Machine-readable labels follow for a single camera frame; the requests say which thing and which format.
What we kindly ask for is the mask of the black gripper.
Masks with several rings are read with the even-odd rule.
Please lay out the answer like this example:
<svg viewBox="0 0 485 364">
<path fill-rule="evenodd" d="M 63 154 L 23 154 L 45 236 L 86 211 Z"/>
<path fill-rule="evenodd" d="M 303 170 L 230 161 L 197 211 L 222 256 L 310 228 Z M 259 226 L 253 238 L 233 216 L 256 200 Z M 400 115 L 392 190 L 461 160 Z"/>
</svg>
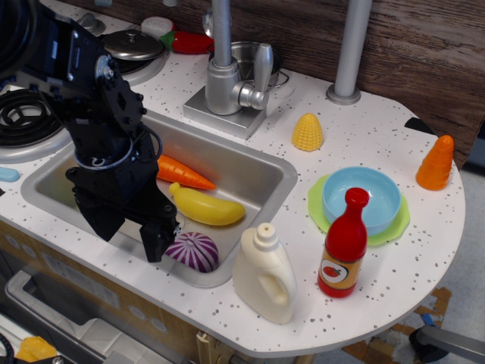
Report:
<svg viewBox="0 0 485 364">
<path fill-rule="evenodd" d="M 148 262 L 160 262 L 178 232 L 177 209 L 158 189 L 161 138 L 149 128 L 137 130 L 125 155 L 98 165 L 75 154 L 78 166 L 66 171 L 81 214 L 94 232 L 109 241 L 126 220 L 139 229 Z"/>
</svg>

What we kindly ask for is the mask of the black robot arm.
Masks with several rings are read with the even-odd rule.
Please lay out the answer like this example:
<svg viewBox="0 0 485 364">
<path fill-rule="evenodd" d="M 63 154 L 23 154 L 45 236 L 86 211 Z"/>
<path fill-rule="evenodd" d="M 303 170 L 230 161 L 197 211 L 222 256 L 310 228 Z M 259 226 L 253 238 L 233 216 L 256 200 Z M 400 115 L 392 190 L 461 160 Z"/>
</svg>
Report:
<svg viewBox="0 0 485 364">
<path fill-rule="evenodd" d="M 147 259 L 160 262 L 179 227 L 156 182 L 162 142 L 103 43 L 38 1 L 3 1 L 1 82 L 39 94 L 67 129 L 77 166 L 66 176 L 95 233 L 110 240 L 133 221 Z"/>
</svg>

